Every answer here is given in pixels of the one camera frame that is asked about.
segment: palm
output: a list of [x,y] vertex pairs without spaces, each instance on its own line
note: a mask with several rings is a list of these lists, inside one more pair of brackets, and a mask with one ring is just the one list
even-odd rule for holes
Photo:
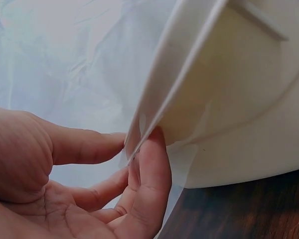
[[[106,161],[122,149],[122,135],[63,128],[33,115],[0,109],[0,128],[3,125],[10,130],[0,131],[0,172],[5,175],[0,179],[0,201],[15,213],[8,214],[19,220],[20,228],[34,228],[31,237],[152,238],[158,232],[171,184],[159,130],[129,168],[84,189],[49,181],[52,165]],[[15,147],[7,151],[11,140]],[[3,158],[13,158],[13,164]],[[103,209],[119,195],[115,208]]]

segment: plastic sheet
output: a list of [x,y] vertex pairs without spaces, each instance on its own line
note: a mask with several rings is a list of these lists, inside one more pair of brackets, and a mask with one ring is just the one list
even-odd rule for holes
[[[68,127],[127,131],[174,4],[0,0],[0,107]],[[118,164],[117,157],[95,166],[57,166],[50,178],[88,187]],[[165,222],[181,191],[173,186]]]

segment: white backdrop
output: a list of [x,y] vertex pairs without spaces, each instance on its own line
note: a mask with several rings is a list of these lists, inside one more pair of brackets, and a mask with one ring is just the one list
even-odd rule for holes
[[[126,132],[174,3],[0,0],[0,107],[68,127]],[[57,166],[50,178],[89,187],[118,163]],[[181,190],[173,187],[165,219]]]

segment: white plastic bag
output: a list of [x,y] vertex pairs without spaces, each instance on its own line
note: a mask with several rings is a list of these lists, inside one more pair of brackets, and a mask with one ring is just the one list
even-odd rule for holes
[[[0,0],[0,107],[68,127],[127,131],[174,3]],[[57,166],[51,179],[88,187],[118,163]],[[181,190],[173,187],[164,221]]]

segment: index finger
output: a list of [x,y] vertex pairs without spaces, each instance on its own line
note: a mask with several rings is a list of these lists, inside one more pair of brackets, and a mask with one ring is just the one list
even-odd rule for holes
[[131,211],[115,229],[119,238],[153,238],[161,228],[171,188],[163,133],[156,128],[138,154],[141,185]]

